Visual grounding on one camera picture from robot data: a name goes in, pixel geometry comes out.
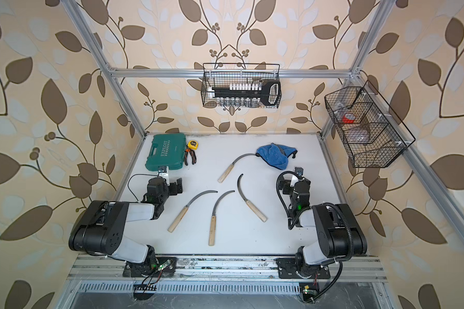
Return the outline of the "blue grey microfiber rag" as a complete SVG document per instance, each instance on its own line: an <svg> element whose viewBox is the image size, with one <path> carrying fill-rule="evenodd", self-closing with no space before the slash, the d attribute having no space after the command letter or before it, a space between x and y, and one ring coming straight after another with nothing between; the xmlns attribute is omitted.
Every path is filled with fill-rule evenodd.
<svg viewBox="0 0 464 309"><path fill-rule="evenodd" d="M289 158L295 158L298 150L286 145L271 143L261 146L256 151L256 156L263 159L267 165L279 170L285 170Z"/></svg>

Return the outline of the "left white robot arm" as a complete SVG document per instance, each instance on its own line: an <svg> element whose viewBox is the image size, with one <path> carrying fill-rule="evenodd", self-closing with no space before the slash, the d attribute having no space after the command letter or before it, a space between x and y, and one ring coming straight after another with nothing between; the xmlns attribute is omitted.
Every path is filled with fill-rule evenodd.
<svg viewBox="0 0 464 309"><path fill-rule="evenodd" d="M77 220L68 240L70 250L88 255L109 256L135 264L148 262L152 248L124 235L125 226L134 221L157 220L170 196L183 192L183 180L169 183L157 176L148 181L141 202L95 200Z"/></svg>

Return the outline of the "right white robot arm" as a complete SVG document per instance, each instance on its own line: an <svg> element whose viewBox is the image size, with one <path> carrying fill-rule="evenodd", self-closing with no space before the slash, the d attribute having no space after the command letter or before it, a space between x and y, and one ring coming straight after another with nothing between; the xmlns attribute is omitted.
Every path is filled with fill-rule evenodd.
<svg viewBox="0 0 464 309"><path fill-rule="evenodd" d="M295 255L298 268L348 261L367 254L366 237L347 204L310 204L311 182L293 172L281 173L276 187L287 214L288 229L313 227L316 230L315 242L300 247Z"/></svg>

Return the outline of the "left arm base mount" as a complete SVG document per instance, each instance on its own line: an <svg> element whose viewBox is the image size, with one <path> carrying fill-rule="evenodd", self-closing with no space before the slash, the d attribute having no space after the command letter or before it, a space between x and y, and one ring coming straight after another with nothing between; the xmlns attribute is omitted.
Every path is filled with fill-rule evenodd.
<svg viewBox="0 0 464 309"><path fill-rule="evenodd" d="M160 272L164 278L173 277L177 269L177 257L174 256L157 256L151 261L144 263L126 262L122 276L125 278L145 278L155 275L157 277Z"/></svg>

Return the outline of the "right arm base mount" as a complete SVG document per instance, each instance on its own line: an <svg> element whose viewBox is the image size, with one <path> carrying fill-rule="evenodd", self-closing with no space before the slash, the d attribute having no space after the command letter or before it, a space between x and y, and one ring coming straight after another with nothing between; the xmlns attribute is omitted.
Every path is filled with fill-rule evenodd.
<svg viewBox="0 0 464 309"><path fill-rule="evenodd" d="M319 265L308 265L293 257L280 257L275 260L280 279L330 279L328 268Z"/></svg>

